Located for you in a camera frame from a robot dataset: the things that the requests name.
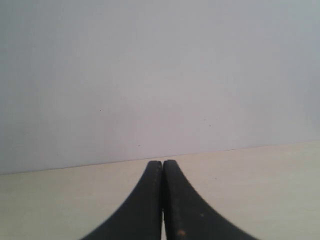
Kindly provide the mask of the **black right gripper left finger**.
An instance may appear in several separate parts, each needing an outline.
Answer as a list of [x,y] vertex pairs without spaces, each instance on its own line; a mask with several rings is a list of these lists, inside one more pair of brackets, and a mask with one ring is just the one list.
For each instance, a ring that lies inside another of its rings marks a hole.
[[149,161],[121,206],[84,240],[160,240],[162,236],[162,163]]

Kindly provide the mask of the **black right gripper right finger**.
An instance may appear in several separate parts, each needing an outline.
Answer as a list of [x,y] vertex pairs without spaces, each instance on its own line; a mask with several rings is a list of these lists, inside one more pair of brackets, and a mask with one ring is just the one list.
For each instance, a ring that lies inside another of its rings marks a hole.
[[254,240],[215,211],[175,160],[163,162],[163,213],[168,240]]

